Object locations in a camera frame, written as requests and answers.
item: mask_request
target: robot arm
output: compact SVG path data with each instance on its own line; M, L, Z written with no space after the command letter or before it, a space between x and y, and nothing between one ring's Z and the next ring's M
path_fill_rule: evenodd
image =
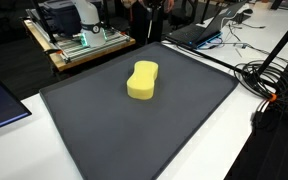
M98 12L92 2L98 0L71 0L75 5L82 25L82 45L87 47L102 46L106 42L104 29L98 17Z

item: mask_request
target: chair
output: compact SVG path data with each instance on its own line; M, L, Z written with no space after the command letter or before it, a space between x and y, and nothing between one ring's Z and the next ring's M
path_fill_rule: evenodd
M186 3L192 7L192 12L188 13L186 9ZM181 8L175 8L169 13L168 22L173 26L173 30L179 28L179 26L186 26L194 22L198 0L183 0Z

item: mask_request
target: white table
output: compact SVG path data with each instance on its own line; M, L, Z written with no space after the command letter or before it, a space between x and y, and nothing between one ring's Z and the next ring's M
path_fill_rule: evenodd
M288 11L254 9L254 16L245 23L267 26L263 30L245 27L236 34L244 42L270 51L288 29ZM231 65L247 61L230 45L203 52ZM288 45L280 56L288 59ZM211 61L196 59L232 73ZM251 116L261 101L239 85L159 179L223 179L251 133ZM23 103L33 115L0 129L0 180L82 179L40 96L34 95Z

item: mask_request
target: sponge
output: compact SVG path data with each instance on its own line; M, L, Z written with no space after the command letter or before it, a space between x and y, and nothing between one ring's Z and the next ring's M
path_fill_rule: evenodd
M127 93L140 100L151 99L154 94L158 65L152 61L138 61L134 65L134 73L127 80Z

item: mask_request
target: gray mat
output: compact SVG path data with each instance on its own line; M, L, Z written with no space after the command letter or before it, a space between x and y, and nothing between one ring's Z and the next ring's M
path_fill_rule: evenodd
M126 92L139 60L159 64L147 101ZM236 85L234 77L154 43L40 93L85 179L147 180L158 177Z

